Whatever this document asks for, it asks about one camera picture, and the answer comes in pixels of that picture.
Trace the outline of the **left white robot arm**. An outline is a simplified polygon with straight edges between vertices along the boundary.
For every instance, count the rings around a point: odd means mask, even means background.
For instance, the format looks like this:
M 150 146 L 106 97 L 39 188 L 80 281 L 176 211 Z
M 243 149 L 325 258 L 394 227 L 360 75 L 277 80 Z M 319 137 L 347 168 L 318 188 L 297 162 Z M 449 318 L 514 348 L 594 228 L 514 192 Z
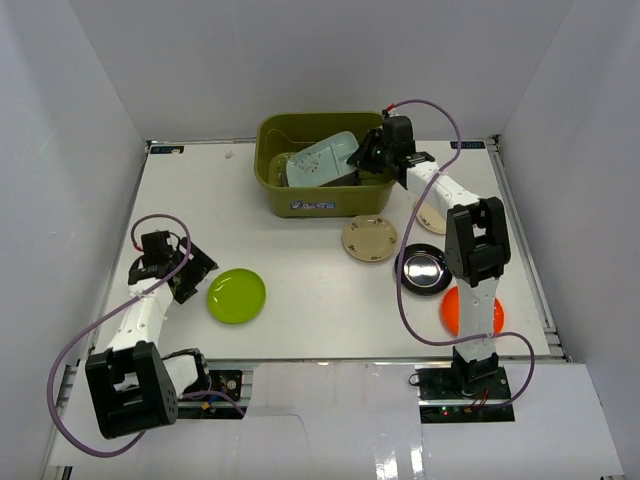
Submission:
M 178 418 L 182 394 L 199 399 L 211 387 L 205 356 L 197 348 L 161 356 L 157 349 L 169 307 L 182 305 L 217 263 L 187 240 L 174 245 L 165 230 L 141 236 L 142 255 L 128 272 L 130 299 L 106 349 L 89 356 L 85 374 L 99 430 L 115 439 Z

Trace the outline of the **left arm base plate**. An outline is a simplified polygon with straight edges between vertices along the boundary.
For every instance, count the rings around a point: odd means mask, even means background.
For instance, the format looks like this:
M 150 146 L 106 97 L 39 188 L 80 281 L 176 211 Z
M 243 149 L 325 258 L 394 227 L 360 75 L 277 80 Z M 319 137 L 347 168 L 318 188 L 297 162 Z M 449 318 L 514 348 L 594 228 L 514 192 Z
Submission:
M 210 370 L 209 394 L 184 399 L 178 405 L 181 420 L 241 420 L 247 407 L 243 404 L 243 372 Z

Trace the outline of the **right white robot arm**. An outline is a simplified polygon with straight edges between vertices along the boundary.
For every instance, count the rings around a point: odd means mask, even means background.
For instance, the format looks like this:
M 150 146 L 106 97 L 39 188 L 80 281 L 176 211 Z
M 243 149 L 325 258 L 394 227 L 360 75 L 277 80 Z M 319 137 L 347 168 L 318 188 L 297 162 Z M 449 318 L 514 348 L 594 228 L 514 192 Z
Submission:
M 459 396 L 477 397 L 498 371 L 491 339 L 495 297 L 511 259 L 502 201 L 470 192 L 442 172 L 433 156 L 418 151 L 406 116 L 385 112 L 348 162 L 369 173 L 389 174 L 446 220 L 444 256 L 458 288 L 459 319 L 451 384 Z

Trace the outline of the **large patterned rim plate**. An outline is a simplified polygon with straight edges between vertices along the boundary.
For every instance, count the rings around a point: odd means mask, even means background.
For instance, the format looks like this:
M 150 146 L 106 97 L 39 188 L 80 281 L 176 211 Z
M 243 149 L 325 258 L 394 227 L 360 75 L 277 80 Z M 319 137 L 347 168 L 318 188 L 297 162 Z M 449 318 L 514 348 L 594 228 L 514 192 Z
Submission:
M 287 187 L 287 164 L 291 158 L 291 152 L 283 152 L 274 156 L 268 168 L 268 183 L 275 187 Z

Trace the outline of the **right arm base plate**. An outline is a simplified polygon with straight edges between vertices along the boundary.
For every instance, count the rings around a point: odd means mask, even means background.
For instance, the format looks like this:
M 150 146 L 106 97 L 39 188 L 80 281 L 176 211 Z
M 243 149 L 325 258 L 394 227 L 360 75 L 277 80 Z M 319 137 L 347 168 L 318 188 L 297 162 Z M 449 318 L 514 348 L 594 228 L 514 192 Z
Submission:
M 479 383 L 464 386 L 450 368 L 422 368 L 408 380 L 417 389 L 420 421 L 426 424 L 511 423 L 515 421 L 512 405 L 499 408 L 511 399 L 506 371 Z

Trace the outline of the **pale green rectangular plate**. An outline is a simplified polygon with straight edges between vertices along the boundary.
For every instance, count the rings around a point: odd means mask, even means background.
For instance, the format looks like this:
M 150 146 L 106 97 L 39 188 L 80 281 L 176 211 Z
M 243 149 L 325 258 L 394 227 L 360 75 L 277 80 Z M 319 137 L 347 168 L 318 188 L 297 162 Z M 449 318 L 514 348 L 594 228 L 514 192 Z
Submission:
M 348 159 L 358 148 L 355 135 L 343 131 L 293 154 L 285 165 L 286 185 L 315 188 L 353 176 L 356 167 Z

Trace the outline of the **dark grey deer plate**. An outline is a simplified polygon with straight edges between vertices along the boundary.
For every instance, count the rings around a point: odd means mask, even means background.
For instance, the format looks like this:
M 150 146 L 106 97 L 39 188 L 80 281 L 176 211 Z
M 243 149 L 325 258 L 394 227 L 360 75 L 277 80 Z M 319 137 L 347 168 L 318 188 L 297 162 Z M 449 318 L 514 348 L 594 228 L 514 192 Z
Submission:
M 358 170 L 354 170 L 344 176 L 333 179 L 325 184 L 323 187 L 346 187 L 346 186 L 358 186 L 361 184 L 360 175 Z

